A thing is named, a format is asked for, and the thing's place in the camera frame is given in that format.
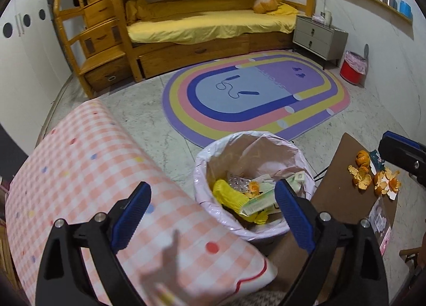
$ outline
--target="pink checkered mat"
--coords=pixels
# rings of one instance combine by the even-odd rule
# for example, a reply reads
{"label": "pink checkered mat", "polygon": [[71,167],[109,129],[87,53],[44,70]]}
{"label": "pink checkered mat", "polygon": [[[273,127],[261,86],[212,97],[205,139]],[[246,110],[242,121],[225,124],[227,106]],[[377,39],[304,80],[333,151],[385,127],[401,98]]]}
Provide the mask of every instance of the pink checkered mat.
{"label": "pink checkered mat", "polygon": [[[100,100],[73,110],[19,170],[6,203],[10,249],[35,304],[40,260],[53,222],[86,222],[127,198],[140,181],[152,202],[117,257],[148,305],[213,305],[253,292],[276,276],[253,246],[205,212],[116,123]],[[110,304],[88,249],[100,301]]]}

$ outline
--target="brown table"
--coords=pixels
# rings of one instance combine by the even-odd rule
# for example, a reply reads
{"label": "brown table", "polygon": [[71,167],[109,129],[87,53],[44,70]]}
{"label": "brown table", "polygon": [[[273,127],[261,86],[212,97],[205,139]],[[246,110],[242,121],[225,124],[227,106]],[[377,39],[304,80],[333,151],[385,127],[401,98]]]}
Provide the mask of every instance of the brown table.
{"label": "brown table", "polygon": [[[368,216],[377,200],[374,195],[373,183],[366,191],[360,193],[352,185],[352,175],[348,172],[348,165],[356,165],[355,157],[361,149],[365,148],[349,134],[345,133],[342,136],[333,160],[311,200],[318,212],[326,211],[338,221],[352,224],[356,224],[361,218]],[[386,215],[393,225],[398,197],[394,201],[390,200],[388,196],[383,197],[383,199]],[[268,289],[288,291],[307,257],[306,251],[297,246],[293,234],[285,235],[268,256],[278,268],[278,275],[268,286]],[[319,296],[320,302],[327,299],[334,285],[341,258],[342,249],[338,249],[329,276]]]}

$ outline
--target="metal screw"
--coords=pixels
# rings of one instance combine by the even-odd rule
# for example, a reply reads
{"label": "metal screw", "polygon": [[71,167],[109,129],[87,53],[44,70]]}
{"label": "metal screw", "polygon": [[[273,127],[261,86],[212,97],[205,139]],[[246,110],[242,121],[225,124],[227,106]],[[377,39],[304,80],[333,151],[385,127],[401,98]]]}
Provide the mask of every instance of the metal screw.
{"label": "metal screw", "polygon": [[362,219],[362,220],[361,220],[361,225],[362,225],[364,228],[369,228],[369,227],[370,227],[370,222],[369,222],[367,219]]}
{"label": "metal screw", "polygon": [[331,220],[331,215],[328,212],[321,212],[319,217],[323,222],[328,222]]}
{"label": "metal screw", "polygon": [[55,221],[55,227],[61,228],[65,224],[65,221],[62,218],[59,218]]}
{"label": "metal screw", "polygon": [[107,215],[105,212],[98,212],[95,214],[95,221],[96,222],[103,222],[106,219]]}

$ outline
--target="white wardrobe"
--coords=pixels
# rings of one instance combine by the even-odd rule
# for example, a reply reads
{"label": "white wardrobe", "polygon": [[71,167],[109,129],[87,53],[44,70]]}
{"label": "white wardrobe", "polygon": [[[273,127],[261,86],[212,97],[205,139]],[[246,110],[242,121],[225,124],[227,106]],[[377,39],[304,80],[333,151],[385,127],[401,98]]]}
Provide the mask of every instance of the white wardrobe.
{"label": "white wardrobe", "polygon": [[28,155],[70,75],[47,0],[11,0],[0,17],[0,124]]}

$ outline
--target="rainbow rug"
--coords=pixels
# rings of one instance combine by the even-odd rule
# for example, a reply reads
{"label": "rainbow rug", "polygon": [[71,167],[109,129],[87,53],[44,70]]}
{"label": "rainbow rug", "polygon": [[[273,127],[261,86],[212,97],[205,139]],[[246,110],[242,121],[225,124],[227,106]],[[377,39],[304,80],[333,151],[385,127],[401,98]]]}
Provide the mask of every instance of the rainbow rug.
{"label": "rainbow rug", "polygon": [[292,140],[348,105],[349,94],[333,74],[282,50],[182,68],[163,92],[170,124],[201,147],[245,130]]}

